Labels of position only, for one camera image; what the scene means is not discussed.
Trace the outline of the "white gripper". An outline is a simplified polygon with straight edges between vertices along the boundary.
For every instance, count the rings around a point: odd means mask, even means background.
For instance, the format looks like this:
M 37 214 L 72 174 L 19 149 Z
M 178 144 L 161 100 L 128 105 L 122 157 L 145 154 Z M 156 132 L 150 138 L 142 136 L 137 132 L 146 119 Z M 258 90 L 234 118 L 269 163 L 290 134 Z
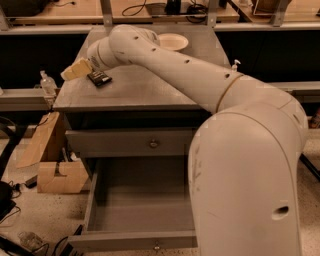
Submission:
M 87 50 L 87 58 L 89 60 L 80 58 L 72 65 L 68 66 L 61 73 L 61 77 L 65 81 L 70 81 L 91 73 L 92 67 L 95 70 L 105 71 L 120 65 L 119 60 L 111 50 L 108 37 L 104 37 L 91 44 Z

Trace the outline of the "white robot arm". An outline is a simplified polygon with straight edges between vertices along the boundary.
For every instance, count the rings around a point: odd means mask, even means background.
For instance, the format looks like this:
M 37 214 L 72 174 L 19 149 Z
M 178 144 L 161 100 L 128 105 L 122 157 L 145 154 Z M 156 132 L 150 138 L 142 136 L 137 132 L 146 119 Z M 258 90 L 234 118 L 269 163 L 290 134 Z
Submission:
M 92 175 L 83 251 L 195 247 L 199 256 L 302 256 L 297 164 L 307 117 L 237 72 L 207 27 L 92 30 L 81 54 L 112 78 L 66 82 L 56 109 Z

